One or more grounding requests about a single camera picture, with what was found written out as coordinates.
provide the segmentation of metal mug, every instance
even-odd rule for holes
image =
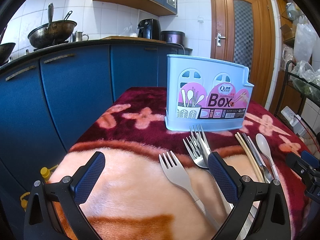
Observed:
[[[82,37],[83,36],[87,36],[89,40],[89,35],[88,34],[83,34],[83,32],[74,32],[71,35],[71,42],[75,42],[75,41],[82,41]]]

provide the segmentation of black countertop edge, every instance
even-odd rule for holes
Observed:
[[[60,45],[55,45],[52,47],[47,47],[44,49],[39,49],[35,52],[31,52],[30,54],[27,54],[25,56],[19,57],[7,64],[4,64],[0,66],[0,74],[7,72],[8,70],[11,70],[15,68],[18,65],[21,65],[23,63],[27,63],[31,60],[34,60],[38,57],[42,57],[44,55],[47,55],[49,53],[57,52],[64,49],[73,49],[73,48],[79,48],[84,46],[92,46],[92,45],[103,45],[103,44],[127,44],[127,43],[134,43],[134,44],[141,44],[141,45],[152,45],[152,46],[169,46],[177,49],[182,49],[179,45],[174,44],[165,44],[160,42],[152,42],[152,41],[135,41],[135,40],[123,40],[123,39],[111,39],[111,40],[90,40],[90,41],[78,41],[78,42],[69,42],[64,43]]]

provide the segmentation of checkered glass panel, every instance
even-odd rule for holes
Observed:
[[[235,48],[233,62],[249,68],[253,54],[253,17],[252,5],[242,0],[233,0],[235,11]]]

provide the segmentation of blue gripper pad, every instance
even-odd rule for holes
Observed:
[[[100,152],[92,162],[92,164],[89,166],[87,171],[84,173],[82,178],[76,184],[74,188],[74,201],[77,205],[87,201],[94,185],[96,184],[101,172],[103,171],[105,163],[106,159],[104,157],[104,154]]]
[[[231,204],[236,204],[239,200],[238,188],[231,177],[228,175],[227,171],[224,169],[218,158],[213,153],[209,154],[208,168],[212,176],[216,180],[219,188],[221,189],[224,197],[226,198],[226,201]]]
[[[320,166],[319,160],[307,151],[303,151],[301,153],[301,159],[308,163],[314,169],[318,169]]]

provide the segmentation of blanket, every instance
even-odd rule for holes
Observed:
[[[200,240],[214,236],[216,231],[190,196],[164,175],[159,154],[169,150],[185,167],[193,190],[211,215],[220,223],[227,217],[213,178],[194,165],[183,144],[182,139],[189,132],[167,130],[165,109],[165,88],[128,89],[79,138],[49,180],[58,182],[73,175],[96,151],[105,155],[105,168],[88,200],[80,205],[102,239]],[[289,152],[299,155],[307,147],[253,101],[241,129],[206,132],[211,150],[217,151],[240,175],[249,175],[255,181],[250,162],[234,136],[238,131],[253,140],[257,133],[266,137],[285,193],[294,239],[302,228],[308,199],[300,178],[285,165],[285,157]],[[56,209],[67,235],[76,239],[58,203]]]

